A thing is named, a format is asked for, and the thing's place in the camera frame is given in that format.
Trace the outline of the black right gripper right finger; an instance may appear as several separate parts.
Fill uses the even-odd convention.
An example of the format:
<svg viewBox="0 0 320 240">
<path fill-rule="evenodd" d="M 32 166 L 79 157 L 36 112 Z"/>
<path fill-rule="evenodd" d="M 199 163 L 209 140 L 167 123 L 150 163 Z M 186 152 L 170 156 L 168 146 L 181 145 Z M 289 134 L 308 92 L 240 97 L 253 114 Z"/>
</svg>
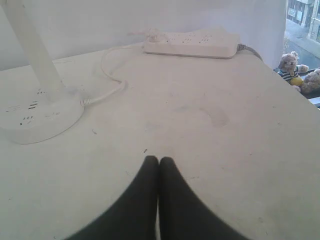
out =
<svg viewBox="0 0 320 240">
<path fill-rule="evenodd" d="M 162 240 L 246 240 L 193 192 L 174 160 L 159 164 L 159 228 Z"/>
</svg>

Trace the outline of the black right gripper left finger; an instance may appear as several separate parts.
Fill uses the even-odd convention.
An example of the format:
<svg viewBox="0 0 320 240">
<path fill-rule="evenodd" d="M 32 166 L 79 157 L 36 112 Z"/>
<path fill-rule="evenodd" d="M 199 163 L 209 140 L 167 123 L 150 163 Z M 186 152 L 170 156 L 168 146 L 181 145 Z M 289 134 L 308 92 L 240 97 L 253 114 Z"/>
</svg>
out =
<svg viewBox="0 0 320 240">
<path fill-rule="evenodd" d="M 112 204 L 69 240 L 155 240 L 159 160 L 146 156 L 136 176 Z"/>
</svg>

